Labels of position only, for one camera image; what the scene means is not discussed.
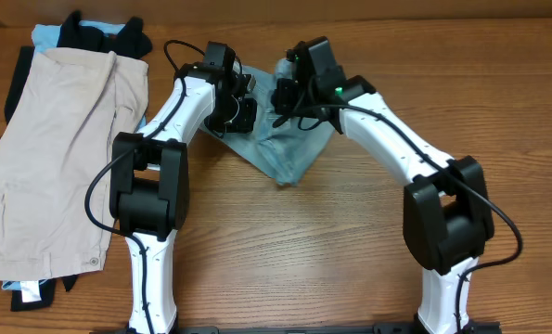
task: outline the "brown wooden surface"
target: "brown wooden surface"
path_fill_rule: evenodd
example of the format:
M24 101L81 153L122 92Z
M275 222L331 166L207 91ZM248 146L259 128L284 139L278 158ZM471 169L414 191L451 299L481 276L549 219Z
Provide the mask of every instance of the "brown wooden surface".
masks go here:
M0 134L20 45L30 29L0 30ZM552 333L552 19L362 21L303 25L148 27L148 116L172 90L162 43L233 46L266 71L301 39L327 35L349 75L363 74L420 135L484 167L489 193L519 224L519 261L475 274L470 314L505 333ZM175 46L178 62L199 56ZM191 209L175 250L183 326L324 326L408 320L420 268L402 237L402 189L367 153L335 135L298 187L280 187L205 134L189 150ZM482 261L509 255L495 220ZM51 308L10 313L2 333L86 333L123 326L131 308L128 252L113 238L104 272Z
M552 18L552 0L0 0L0 26L59 24L81 9L88 19L147 24L305 22L347 19Z

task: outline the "tag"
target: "tag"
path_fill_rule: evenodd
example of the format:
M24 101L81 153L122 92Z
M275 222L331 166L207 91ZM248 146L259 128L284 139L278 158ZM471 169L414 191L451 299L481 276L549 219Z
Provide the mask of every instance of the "tag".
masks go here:
M41 290L38 281L21 281L19 287L22 291L22 302L41 301Z

